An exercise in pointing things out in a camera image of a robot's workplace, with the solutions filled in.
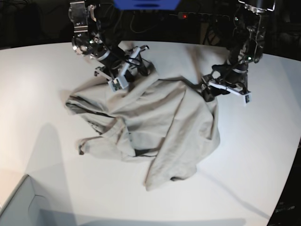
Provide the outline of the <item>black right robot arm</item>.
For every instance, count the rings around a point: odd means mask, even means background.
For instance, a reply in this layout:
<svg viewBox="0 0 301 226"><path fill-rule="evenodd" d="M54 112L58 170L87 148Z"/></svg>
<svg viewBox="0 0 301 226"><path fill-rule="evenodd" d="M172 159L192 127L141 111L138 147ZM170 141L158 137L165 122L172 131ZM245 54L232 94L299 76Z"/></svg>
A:
<svg viewBox="0 0 301 226"><path fill-rule="evenodd" d="M89 57L101 65L95 69L95 76L101 75L107 81L124 76L127 82L133 82L136 71L141 76L148 76L148 61L141 52L147 45L123 50L119 47L123 32L121 25L123 11L110 3L98 0L73 0L70 2L68 16L73 23L72 48L77 55Z"/></svg>

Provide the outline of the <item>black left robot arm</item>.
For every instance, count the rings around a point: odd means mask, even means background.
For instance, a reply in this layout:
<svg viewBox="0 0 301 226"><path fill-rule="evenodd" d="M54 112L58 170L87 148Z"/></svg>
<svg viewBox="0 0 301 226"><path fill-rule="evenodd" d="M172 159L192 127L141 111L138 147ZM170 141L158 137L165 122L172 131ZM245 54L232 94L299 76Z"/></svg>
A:
<svg viewBox="0 0 301 226"><path fill-rule="evenodd" d="M221 3L218 1L214 9L211 28L227 44L229 55L223 64L212 66L212 72L219 73L217 78L212 73L202 77L201 94L207 102L219 95L234 94L248 104L252 100L252 93L248 89L249 64L256 64L262 58L269 16L275 10L276 2L240 0L233 14L234 28L230 36L221 33L217 26Z"/></svg>

